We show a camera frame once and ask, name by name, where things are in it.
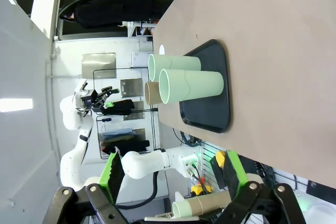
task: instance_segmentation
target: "cup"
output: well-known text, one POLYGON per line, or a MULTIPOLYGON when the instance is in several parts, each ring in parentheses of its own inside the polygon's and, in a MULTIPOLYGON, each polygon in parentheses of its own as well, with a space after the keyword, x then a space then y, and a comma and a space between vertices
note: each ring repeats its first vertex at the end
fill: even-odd
POLYGON ((162 103, 158 81, 145 83, 145 98, 147 105, 162 103))
POLYGON ((149 79, 159 81, 162 69, 201 70, 201 61, 191 56, 149 55, 149 79))
POLYGON ((160 96, 163 103, 213 97, 224 88, 219 72, 162 69, 159 77, 160 96))
POLYGON ((231 203, 230 193, 221 191, 215 194, 207 194, 193 197, 183 201, 173 202, 173 213, 176 218, 199 216, 226 207, 231 203))

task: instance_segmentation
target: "gray wall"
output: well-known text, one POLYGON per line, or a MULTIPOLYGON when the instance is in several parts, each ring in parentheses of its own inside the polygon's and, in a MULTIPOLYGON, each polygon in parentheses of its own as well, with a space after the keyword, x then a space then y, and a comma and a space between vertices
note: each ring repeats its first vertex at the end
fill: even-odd
POLYGON ((59 181, 46 109, 51 41, 25 12, 0 0, 0 99, 31 98, 31 110, 0 113, 0 222, 41 223, 59 181))

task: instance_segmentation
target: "yellow object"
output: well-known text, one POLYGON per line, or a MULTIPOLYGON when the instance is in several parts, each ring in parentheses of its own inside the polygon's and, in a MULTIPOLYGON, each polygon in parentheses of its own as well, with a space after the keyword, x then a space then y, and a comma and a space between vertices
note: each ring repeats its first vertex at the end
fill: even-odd
POLYGON ((216 161, 220 168, 224 167, 224 163, 225 163, 225 152, 224 151, 219 151, 216 153, 216 161))
MULTIPOLYGON (((205 186, 206 190, 211 193, 212 190, 211 190, 211 186, 208 186, 206 185, 205 186)), ((200 195, 200 193, 203 191, 202 187, 201 186, 191 186, 191 192, 194 192, 196 193, 196 195, 200 195)))

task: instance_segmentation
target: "brown cup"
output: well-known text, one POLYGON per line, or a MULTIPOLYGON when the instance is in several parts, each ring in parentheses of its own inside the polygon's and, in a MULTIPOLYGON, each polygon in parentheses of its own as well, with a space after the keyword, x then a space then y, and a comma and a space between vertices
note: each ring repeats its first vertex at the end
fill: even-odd
POLYGON ((145 84, 145 98, 147 105, 162 103, 159 91, 159 82, 151 81, 145 84))

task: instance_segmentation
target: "screw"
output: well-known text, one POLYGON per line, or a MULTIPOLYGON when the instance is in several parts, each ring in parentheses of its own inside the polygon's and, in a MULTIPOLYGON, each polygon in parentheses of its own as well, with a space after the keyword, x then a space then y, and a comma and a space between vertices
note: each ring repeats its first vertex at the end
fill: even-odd
POLYGON ((281 192, 281 193, 282 193, 283 191, 285 191, 284 186, 279 186, 279 187, 278 187, 278 191, 281 192))
POLYGON ((254 183, 252 183, 250 186, 249 186, 252 190, 255 190, 255 189, 257 189, 257 185, 256 184, 254 184, 254 183))

